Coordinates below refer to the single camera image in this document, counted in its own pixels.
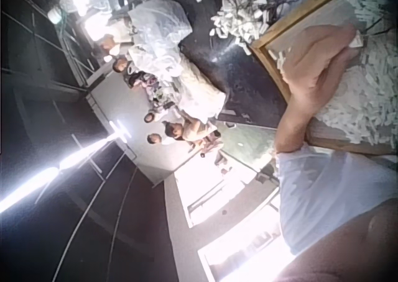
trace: wooden tray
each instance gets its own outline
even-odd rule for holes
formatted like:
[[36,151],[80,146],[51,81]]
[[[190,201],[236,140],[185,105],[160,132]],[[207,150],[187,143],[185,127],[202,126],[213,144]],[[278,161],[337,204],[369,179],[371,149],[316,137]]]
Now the wooden tray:
[[[289,42],[294,40],[295,35],[308,26],[321,24],[341,25],[345,22],[353,23],[359,29],[364,28],[364,24],[361,24],[356,19],[353,8],[345,0],[306,0],[287,16],[277,21],[262,37],[252,43],[253,52],[267,69],[286,102],[289,101],[291,95],[289,87],[282,79],[276,62],[269,55],[268,49],[272,49],[276,53],[279,51],[278,46],[283,45],[285,49],[288,49],[290,47]],[[311,132],[311,127],[314,127],[313,124],[315,122],[317,120],[312,121],[306,133],[306,139],[310,145],[370,155],[386,155],[396,152],[387,144],[371,145],[367,142],[352,144],[348,139],[324,138],[319,134],[314,136],[315,131]]]

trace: wooden frame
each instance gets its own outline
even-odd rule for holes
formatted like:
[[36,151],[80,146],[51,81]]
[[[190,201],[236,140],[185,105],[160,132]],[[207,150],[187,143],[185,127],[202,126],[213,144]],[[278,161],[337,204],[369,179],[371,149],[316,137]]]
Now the wooden frame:
[[[274,80],[279,91],[282,93],[285,101],[288,102],[291,96],[290,89],[287,83],[283,80],[277,65],[267,51],[267,46],[284,32],[295,26],[301,20],[321,8],[331,0],[306,0],[301,5],[296,7],[287,16],[277,21],[269,30],[258,40],[251,45],[252,51],[256,54],[260,62],[265,66],[266,70]],[[385,155],[392,153],[389,145],[372,146],[368,143],[362,142],[360,144],[352,144],[342,140],[324,139],[318,137],[311,137],[307,131],[306,139],[308,144],[331,148],[335,150],[345,150],[348,152],[356,152],[370,155]]]

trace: white wall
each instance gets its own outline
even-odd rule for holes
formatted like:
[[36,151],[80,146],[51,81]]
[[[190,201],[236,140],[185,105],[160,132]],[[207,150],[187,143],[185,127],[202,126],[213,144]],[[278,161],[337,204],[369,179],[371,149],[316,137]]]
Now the white wall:
[[[171,145],[151,145],[147,142],[148,134],[162,133],[164,126],[161,122],[144,122],[149,109],[146,93],[142,88],[129,89],[122,75],[111,73],[93,90],[92,95],[107,119],[119,119],[126,126],[132,135],[127,144],[137,155],[134,163],[153,183],[164,180],[193,154],[188,153],[190,147],[184,141]],[[103,123],[106,122],[103,117],[98,117]]]
[[[260,184],[252,181],[224,208],[190,229],[174,174],[164,184],[167,220],[180,282],[207,282],[198,250],[240,223],[276,188],[271,182]],[[222,215],[222,210],[227,211],[227,214]]]

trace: hand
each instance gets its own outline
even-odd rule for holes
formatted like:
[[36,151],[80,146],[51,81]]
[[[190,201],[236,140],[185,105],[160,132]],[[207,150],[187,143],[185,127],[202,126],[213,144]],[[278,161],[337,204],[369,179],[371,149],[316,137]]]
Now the hand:
[[349,63],[359,52],[348,48],[356,30],[319,25],[298,35],[283,65],[292,97],[289,105],[311,118],[333,97]]

